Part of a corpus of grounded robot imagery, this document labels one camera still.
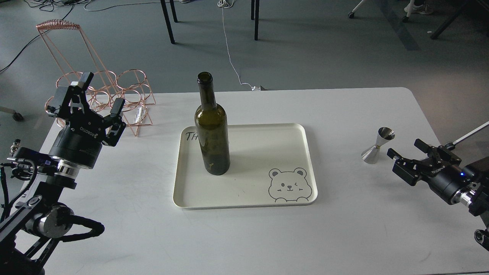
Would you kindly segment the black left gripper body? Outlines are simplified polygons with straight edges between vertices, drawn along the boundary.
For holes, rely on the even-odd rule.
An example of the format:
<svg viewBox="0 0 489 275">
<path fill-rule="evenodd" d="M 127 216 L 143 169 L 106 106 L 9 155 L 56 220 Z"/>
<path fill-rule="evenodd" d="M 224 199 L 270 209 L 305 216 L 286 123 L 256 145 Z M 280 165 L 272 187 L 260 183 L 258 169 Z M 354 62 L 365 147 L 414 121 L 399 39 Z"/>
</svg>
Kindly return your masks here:
<svg viewBox="0 0 489 275">
<path fill-rule="evenodd" d="M 76 163 L 92 169 L 102 148 L 103 117 L 101 115 L 69 115 L 66 125 L 57 135 L 49 155 L 58 160 Z"/>
</svg>

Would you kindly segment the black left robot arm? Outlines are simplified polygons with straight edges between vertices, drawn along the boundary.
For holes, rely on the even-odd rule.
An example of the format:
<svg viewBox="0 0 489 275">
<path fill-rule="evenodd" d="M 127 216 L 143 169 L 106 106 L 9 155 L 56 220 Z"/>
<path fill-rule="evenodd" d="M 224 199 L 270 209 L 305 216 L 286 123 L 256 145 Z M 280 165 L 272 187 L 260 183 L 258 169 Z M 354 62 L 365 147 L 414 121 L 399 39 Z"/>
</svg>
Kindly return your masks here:
<svg viewBox="0 0 489 275">
<path fill-rule="evenodd" d="M 93 73 L 59 86 L 47 105 L 51 117 L 65 121 L 48 154 L 19 147 L 16 140 L 1 164 L 5 203 L 1 214 L 1 274 L 43 275 L 59 242 L 100 236 L 105 228 L 59 202 L 64 188 L 75 189 L 81 169 L 92 169 L 102 146 L 116 146 L 126 123 L 118 98 L 107 116 L 91 110 L 86 91 Z"/>
</svg>

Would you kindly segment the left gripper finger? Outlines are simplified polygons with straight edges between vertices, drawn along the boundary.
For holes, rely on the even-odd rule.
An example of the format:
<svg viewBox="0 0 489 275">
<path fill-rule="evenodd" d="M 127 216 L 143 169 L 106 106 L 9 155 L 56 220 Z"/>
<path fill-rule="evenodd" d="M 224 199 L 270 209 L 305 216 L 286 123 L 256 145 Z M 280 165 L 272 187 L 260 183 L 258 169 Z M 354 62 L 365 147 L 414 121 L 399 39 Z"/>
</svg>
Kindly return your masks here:
<svg viewBox="0 0 489 275">
<path fill-rule="evenodd" d="M 49 103 L 49 116 L 67 122 L 93 118 L 94 111 L 90 109 L 86 98 L 86 90 L 92 79 L 93 73 L 82 73 L 78 81 L 69 86 L 59 86 Z"/>
<path fill-rule="evenodd" d="M 104 146 L 115 147 L 127 126 L 121 115 L 124 104 L 125 99 L 115 99 L 109 115 L 103 117 L 100 127 L 100 141 Z"/>
</svg>

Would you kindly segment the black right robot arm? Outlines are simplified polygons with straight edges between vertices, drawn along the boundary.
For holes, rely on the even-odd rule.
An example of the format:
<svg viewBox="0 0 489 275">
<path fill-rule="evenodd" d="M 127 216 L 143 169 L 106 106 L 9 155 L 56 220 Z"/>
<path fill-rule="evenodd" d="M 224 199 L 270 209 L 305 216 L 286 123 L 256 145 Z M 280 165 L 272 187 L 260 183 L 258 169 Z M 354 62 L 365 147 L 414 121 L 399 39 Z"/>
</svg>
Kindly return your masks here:
<svg viewBox="0 0 489 275">
<path fill-rule="evenodd" d="M 484 249 L 489 249 L 489 164 L 488 158 L 477 160 L 461 168 L 461 159 L 452 150 L 454 143 L 432 146 L 416 139 L 414 146 L 425 153 L 423 160 L 404 158 L 393 148 L 387 155 L 395 162 L 392 171 L 409 186 L 418 181 L 427 183 L 429 189 L 448 205 L 461 203 L 475 217 L 480 217 L 485 229 L 475 230 L 475 241 Z"/>
</svg>

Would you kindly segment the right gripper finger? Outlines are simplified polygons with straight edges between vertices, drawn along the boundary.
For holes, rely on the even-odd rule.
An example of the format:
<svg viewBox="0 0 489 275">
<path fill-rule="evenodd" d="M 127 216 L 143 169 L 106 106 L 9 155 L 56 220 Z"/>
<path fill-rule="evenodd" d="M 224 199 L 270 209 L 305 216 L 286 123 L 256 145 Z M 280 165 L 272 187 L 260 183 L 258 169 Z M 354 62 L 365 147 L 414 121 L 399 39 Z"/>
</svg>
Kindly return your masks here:
<svg viewBox="0 0 489 275">
<path fill-rule="evenodd" d="M 414 160 L 403 158 L 393 148 L 389 148 L 387 151 L 388 157 L 395 160 L 392 171 L 410 186 L 415 186 L 420 180 L 428 183 L 428 186 L 432 186 L 427 172 L 431 171 L 433 152 L 429 150 L 426 154 L 428 155 L 427 159 Z"/>
<path fill-rule="evenodd" d="M 445 146 L 431 146 L 421 139 L 416 139 L 414 146 L 420 151 L 425 153 L 427 157 L 423 160 L 419 160 L 419 163 L 429 167 L 442 167 L 449 165 L 459 165 L 461 159 L 448 150 Z"/>
</svg>

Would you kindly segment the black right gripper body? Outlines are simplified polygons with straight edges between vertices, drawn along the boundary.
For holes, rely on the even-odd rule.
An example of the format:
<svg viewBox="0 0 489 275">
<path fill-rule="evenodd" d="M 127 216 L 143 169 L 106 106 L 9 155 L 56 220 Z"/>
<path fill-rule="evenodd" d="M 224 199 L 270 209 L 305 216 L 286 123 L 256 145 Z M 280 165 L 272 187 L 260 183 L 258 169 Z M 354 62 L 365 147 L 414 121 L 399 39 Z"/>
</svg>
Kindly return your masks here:
<svg viewBox="0 0 489 275">
<path fill-rule="evenodd" d="M 422 160 L 426 167 L 420 169 L 421 180 L 426 182 L 431 191 L 443 199 L 447 204 L 454 205 L 462 201 L 463 197 L 470 200 L 470 179 L 460 167 L 454 164 L 435 163 Z"/>
</svg>

